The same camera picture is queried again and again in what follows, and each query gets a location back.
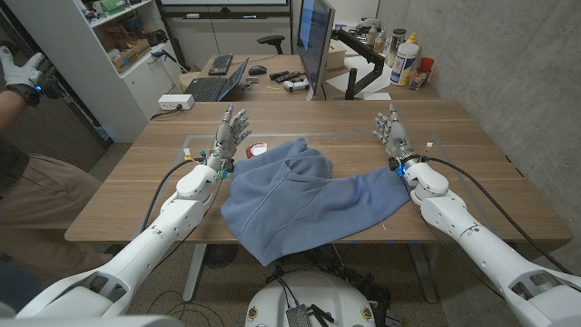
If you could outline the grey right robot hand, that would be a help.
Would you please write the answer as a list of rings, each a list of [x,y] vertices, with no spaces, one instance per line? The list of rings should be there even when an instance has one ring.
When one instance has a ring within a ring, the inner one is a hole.
[[[413,150],[394,104],[389,105],[387,114],[378,113],[375,117],[375,123],[377,130],[373,133],[385,147],[391,162],[408,168],[419,162],[419,155]]]

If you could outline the person's white gloved hand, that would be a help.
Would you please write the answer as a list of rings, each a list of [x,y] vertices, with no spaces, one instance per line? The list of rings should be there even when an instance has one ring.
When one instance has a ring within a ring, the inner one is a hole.
[[[5,85],[25,84],[35,88],[42,72],[38,69],[39,64],[45,59],[42,53],[34,54],[24,65],[18,66],[10,50],[1,46],[1,65],[4,72]]]

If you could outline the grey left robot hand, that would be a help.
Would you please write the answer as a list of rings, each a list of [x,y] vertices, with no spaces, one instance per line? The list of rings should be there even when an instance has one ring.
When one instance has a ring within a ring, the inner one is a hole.
[[[233,113],[234,105],[229,104],[214,135],[207,165],[219,172],[229,163],[237,151],[237,146],[251,134],[246,110]]]

